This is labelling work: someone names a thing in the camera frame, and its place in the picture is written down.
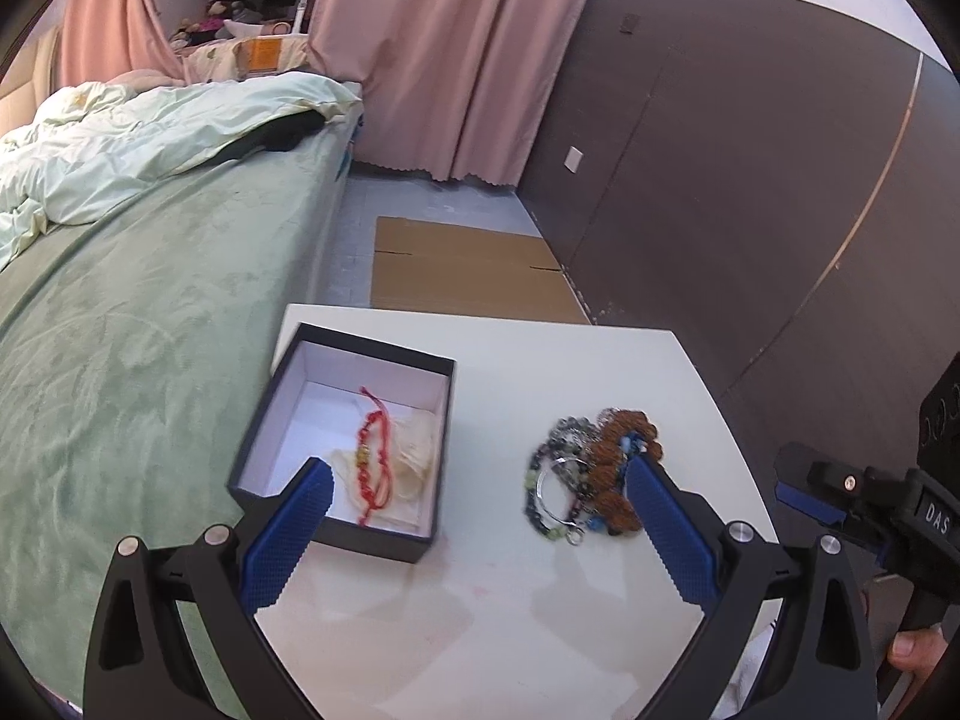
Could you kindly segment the right hand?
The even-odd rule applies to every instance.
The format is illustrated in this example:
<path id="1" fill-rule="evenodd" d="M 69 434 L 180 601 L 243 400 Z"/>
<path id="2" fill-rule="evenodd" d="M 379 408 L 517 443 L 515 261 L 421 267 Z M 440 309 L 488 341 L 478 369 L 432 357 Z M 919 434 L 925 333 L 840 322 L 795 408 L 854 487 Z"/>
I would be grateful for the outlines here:
<path id="1" fill-rule="evenodd" d="M 887 649 L 887 661 L 914 678 L 929 678 L 947 651 L 947 640 L 937 627 L 895 634 Z"/>

